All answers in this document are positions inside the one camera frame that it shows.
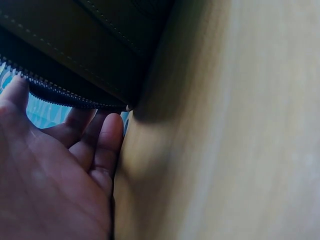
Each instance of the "dark brown wallet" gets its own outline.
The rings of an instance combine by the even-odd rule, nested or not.
[[[50,103],[129,111],[174,0],[2,0],[0,68]]]

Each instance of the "palm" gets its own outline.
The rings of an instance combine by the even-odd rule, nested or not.
[[[106,239],[121,119],[99,112],[86,128],[92,112],[73,109],[66,123],[39,130],[24,113],[23,84],[0,99],[0,234]]]

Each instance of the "beige surface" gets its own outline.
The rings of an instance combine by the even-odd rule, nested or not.
[[[178,0],[116,176],[116,240],[320,238],[320,5]]]

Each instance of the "blue patterned cloth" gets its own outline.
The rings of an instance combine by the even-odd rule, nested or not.
[[[12,73],[7,69],[0,66],[0,93],[12,80]],[[26,108],[26,114],[31,122],[38,128],[49,128],[57,124],[62,123],[67,114],[70,112],[70,107],[59,106],[53,103],[48,103],[40,100],[29,93],[29,102]],[[127,112],[121,114],[124,128],[127,130],[128,127],[128,116]]]

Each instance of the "metal zipper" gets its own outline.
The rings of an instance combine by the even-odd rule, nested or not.
[[[45,99],[42,99],[32,92],[30,92],[35,98],[40,99],[42,101],[45,101],[47,103],[65,106],[65,107],[72,107],[72,108],[86,108],[86,109],[99,109],[99,108],[107,108],[110,107],[107,104],[98,103],[95,101],[91,101],[89,99],[86,99],[84,97],[81,97],[73,92],[70,92],[69,90],[66,90],[56,84],[54,84],[51,81],[48,81],[47,79],[44,79],[43,77],[23,68],[22,66],[19,66],[18,64],[12,62],[11,60],[7,59],[5,56],[0,54],[0,73],[3,70],[10,71],[11,76],[21,76],[22,78],[25,78],[29,81],[29,83],[36,85],[38,87],[44,88],[46,90],[49,90],[52,93],[55,93],[57,95],[63,96],[64,98],[69,98],[72,101],[78,101],[80,102],[79,105],[77,104],[61,104],[61,103],[55,103],[52,101],[48,101]]]

